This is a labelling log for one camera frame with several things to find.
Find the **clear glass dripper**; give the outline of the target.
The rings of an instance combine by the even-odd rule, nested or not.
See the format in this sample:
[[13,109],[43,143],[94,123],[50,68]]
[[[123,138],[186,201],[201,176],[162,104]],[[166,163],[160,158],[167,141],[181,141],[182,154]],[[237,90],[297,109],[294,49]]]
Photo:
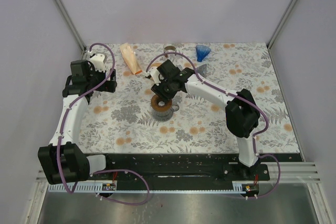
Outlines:
[[202,77],[206,78],[206,75],[207,75],[207,64],[198,66],[198,67],[196,68],[196,70],[197,70],[197,73],[198,73],[199,75],[201,75]]

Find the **grey glass server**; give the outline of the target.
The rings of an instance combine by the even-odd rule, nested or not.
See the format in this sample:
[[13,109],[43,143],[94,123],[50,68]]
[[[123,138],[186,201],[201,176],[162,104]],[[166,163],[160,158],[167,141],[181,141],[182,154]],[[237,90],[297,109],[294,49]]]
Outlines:
[[179,108],[180,107],[177,104],[173,104],[172,106],[168,106],[166,108],[163,106],[152,108],[152,116],[157,121],[168,121],[173,117],[173,114],[179,110]]

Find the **coffee filter paper pack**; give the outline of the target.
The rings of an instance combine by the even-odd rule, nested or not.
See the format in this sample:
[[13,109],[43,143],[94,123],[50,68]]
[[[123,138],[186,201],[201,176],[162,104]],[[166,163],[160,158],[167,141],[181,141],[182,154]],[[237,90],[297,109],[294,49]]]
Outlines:
[[119,46],[122,58],[124,59],[125,63],[129,67],[130,71],[136,75],[142,72],[140,65],[138,63],[136,53],[134,52],[133,48],[129,43],[124,43]]

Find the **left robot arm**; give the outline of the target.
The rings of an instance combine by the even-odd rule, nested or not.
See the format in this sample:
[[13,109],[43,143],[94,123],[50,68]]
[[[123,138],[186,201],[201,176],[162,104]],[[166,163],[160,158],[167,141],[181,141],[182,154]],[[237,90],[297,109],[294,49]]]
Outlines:
[[113,165],[102,154],[86,156],[78,146],[80,127],[94,91],[114,93],[116,73],[107,74],[106,57],[95,54],[89,60],[70,64],[62,91],[62,113],[49,144],[40,147],[38,159],[51,185],[85,181],[96,172],[102,179],[114,173]]

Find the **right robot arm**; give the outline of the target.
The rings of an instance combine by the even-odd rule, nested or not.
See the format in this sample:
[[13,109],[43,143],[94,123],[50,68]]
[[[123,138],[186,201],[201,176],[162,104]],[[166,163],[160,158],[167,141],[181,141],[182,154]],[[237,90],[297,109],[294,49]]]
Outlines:
[[158,67],[150,66],[148,78],[154,85],[151,90],[164,102],[171,101],[178,92],[198,96],[225,111],[226,126],[236,136],[239,150],[239,173],[243,179],[250,180],[258,173],[255,165],[258,157],[252,134],[259,124],[261,112],[258,111],[252,94],[243,89],[239,92],[225,90],[203,78],[195,69],[183,70],[166,60]]

